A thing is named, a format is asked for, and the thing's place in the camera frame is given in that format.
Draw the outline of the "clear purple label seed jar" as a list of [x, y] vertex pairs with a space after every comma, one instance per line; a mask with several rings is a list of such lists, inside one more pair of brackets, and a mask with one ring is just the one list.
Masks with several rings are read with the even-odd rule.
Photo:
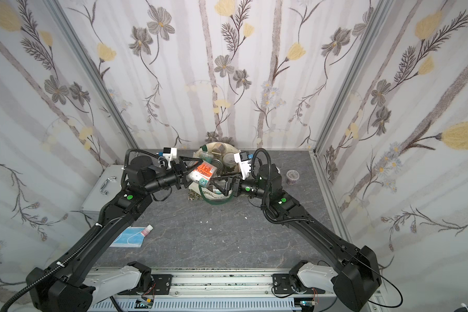
[[300, 173], [297, 170], [288, 170], [286, 173], [286, 181], [288, 185], [295, 184], [300, 179]]

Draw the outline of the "red orange label seed jar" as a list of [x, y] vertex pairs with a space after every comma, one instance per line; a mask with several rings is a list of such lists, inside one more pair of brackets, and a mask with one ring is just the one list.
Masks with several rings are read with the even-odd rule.
[[215, 175], [218, 168], [208, 162], [203, 162], [195, 168], [188, 178], [197, 183], [200, 187], [207, 187], [210, 179]]

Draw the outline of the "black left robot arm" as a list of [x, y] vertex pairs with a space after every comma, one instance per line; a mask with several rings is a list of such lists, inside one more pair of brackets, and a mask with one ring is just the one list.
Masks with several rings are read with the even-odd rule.
[[127, 227], [131, 226], [155, 201], [156, 192], [188, 187], [187, 176], [203, 160], [180, 156], [177, 161], [143, 149], [126, 152], [120, 192], [100, 211], [98, 220], [57, 262], [46, 269], [32, 270], [26, 286], [8, 299], [2, 311], [8, 311], [22, 296], [31, 295], [40, 311], [87, 311], [94, 301], [96, 288], [84, 280], [99, 257]]

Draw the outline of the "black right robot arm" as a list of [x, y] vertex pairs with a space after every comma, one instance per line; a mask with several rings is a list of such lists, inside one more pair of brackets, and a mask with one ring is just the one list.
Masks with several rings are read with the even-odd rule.
[[271, 224], [296, 231], [328, 266], [300, 261], [289, 271], [285, 295], [318, 289], [334, 293], [349, 310], [360, 311], [382, 284], [376, 254], [367, 246], [358, 248], [313, 218], [304, 206], [283, 188], [283, 178], [269, 152], [258, 149], [252, 156], [237, 155], [238, 174], [214, 176], [210, 183], [223, 195], [246, 194], [261, 201], [260, 209]]

